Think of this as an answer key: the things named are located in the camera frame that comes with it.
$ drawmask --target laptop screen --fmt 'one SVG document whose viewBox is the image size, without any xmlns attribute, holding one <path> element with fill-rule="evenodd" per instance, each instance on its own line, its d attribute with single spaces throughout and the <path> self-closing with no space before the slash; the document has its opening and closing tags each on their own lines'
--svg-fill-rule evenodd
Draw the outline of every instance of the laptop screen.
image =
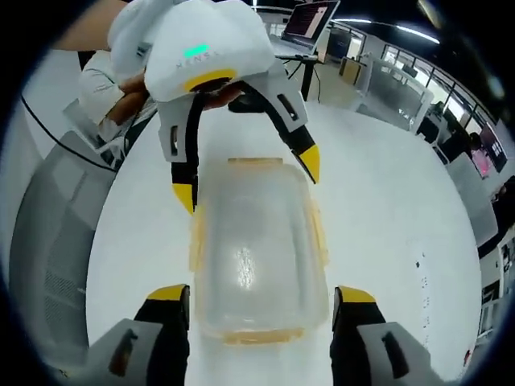
<svg viewBox="0 0 515 386">
<path fill-rule="evenodd" d="M 315 45 L 339 3 L 312 2 L 296 6 L 282 39 L 308 47 Z"/>
</svg>

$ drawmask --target laptop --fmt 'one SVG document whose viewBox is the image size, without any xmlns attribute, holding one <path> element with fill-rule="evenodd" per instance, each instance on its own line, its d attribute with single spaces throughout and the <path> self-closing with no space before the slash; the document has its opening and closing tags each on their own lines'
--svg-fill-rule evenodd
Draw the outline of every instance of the laptop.
<svg viewBox="0 0 515 386">
<path fill-rule="evenodd" d="M 296 55 L 313 55 L 339 4 L 339 1 L 321 1 L 295 6 L 282 36 L 270 36 L 275 56 L 288 59 Z"/>
</svg>

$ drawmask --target white tabletop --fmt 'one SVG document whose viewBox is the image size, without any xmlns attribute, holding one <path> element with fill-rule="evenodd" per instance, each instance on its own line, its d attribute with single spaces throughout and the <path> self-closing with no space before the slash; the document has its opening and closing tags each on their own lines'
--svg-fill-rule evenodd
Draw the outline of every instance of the white tabletop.
<svg viewBox="0 0 515 386">
<path fill-rule="evenodd" d="M 426 344 L 440 376 L 456 378 L 476 341 L 481 287 L 474 235 L 453 182 L 433 150 L 411 133 L 314 102 L 307 111 L 321 157 L 320 183 L 311 193 L 327 237 L 330 296 L 336 285 L 370 292 L 387 321 Z M 156 117 L 118 172 L 101 213 L 86 293 L 90 344 L 120 319 L 134 317 L 153 290 L 193 284 L 191 218 L 172 193 L 158 128 Z M 297 164 L 264 114 L 207 111 L 199 142 L 200 180 L 207 158 L 283 157 Z M 194 291 L 187 384 L 332 384 L 329 318 L 294 343 L 227 347 L 200 336 Z"/>
</svg>

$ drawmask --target transparent plastic container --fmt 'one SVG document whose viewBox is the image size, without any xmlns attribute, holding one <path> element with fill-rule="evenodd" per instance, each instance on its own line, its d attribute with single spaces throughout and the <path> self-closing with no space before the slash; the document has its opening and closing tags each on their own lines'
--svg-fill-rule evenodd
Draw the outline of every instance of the transparent plastic container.
<svg viewBox="0 0 515 386">
<path fill-rule="evenodd" d="M 328 316 L 325 246 L 303 172 L 265 158 L 204 175 L 192 237 L 202 331 L 249 344 L 314 329 Z"/>
</svg>

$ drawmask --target monitor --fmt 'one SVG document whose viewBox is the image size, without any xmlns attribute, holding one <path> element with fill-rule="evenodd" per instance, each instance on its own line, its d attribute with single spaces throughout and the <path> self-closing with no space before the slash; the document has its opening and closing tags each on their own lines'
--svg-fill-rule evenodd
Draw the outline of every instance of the monitor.
<svg viewBox="0 0 515 386">
<path fill-rule="evenodd" d="M 307 47 L 315 46 L 338 4 L 340 2 L 312 2 L 295 6 L 282 39 Z"/>
<path fill-rule="evenodd" d="M 497 172 L 501 172 L 508 159 L 492 128 L 486 124 L 480 132 L 481 143 Z"/>
</svg>

